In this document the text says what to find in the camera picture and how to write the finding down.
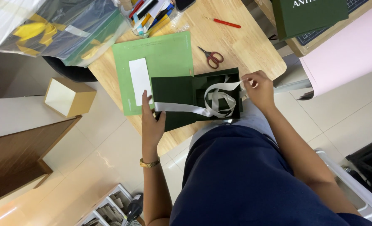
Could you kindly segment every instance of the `smartphone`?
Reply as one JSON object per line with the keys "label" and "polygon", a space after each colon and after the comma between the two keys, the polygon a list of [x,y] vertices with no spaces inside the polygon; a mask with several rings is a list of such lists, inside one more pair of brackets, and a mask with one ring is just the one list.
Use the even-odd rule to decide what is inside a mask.
{"label": "smartphone", "polygon": [[195,2],[196,0],[176,0],[176,8],[179,12],[183,12]]}

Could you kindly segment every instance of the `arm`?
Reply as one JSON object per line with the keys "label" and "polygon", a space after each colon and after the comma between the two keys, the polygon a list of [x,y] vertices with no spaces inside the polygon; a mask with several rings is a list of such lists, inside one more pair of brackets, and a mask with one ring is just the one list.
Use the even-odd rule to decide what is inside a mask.
{"label": "arm", "polygon": [[299,136],[275,107],[272,81],[263,71],[244,75],[244,85],[250,100],[269,122],[282,155],[294,171],[295,177],[309,186],[335,213],[360,215],[334,180],[323,160]]}
{"label": "arm", "polygon": [[[158,160],[157,146],[165,129],[166,114],[162,112],[159,121],[155,120],[148,104],[150,97],[143,93],[143,162]],[[144,201],[143,211],[145,224],[148,226],[169,225],[172,201],[161,164],[152,168],[143,168]]]}

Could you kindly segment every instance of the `red scissors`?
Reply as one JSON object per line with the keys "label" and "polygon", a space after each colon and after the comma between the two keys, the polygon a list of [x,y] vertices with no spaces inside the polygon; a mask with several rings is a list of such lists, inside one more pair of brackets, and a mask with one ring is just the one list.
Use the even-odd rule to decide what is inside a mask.
{"label": "red scissors", "polygon": [[[200,48],[200,46],[197,46],[199,49],[201,49],[201,51],[203,51],[207,57],[207,63],[210,65],[210,67],[212,67],[213,69],[217,69],[219,68],[219,63],[222,63],[224,61],[224,57],[218,53],[218,52],[207,52],[205,51],[204,49]],[[221,60],[219,60],[218,58],[214,57],[214,54],[218,54],[221,56]]]}

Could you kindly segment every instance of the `blue cutting mat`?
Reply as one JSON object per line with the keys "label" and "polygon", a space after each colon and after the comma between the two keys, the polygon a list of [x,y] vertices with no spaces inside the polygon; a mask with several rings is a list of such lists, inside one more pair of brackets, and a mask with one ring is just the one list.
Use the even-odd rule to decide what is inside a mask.
{"label": "blue cutting mat", "polygon": [[[346,0],[346,4],[348,5],[348,12],[352,13],[357,8],[359,8],[364,3],[368,2],[369,0]],[[310,32],[301,36],[297,36],[299,43],[303,46],[307,43],[311,42],[314,38],[321,35],[324,31],[326,31],[328,28],[324,28],[322,30]]]}

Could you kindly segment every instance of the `hand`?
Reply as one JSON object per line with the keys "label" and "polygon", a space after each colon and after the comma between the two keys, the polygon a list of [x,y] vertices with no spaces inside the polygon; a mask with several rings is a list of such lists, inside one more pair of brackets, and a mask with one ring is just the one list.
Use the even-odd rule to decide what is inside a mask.
{"label": "hand", "polygon": [[152,96],[147,97],[147,91],[144,90],[142,107],[143,118],[141,127],[143,133],[143,160],[145,162],[151,161],[146,159],[148,157],[152,157],[151,154],[157,154],[157,146],[165,130],[166,113],[163,111],[159,117],[159,120],[155,120],[153,112],[150,109],[150,105],[148,104],[148,102],[151,100],[151,97]]}
{"label": "hand", "polygon": [[276,108],[274,103],[274,84],[262,70],[245,74],[242,79],[250,101],[263,114]]}

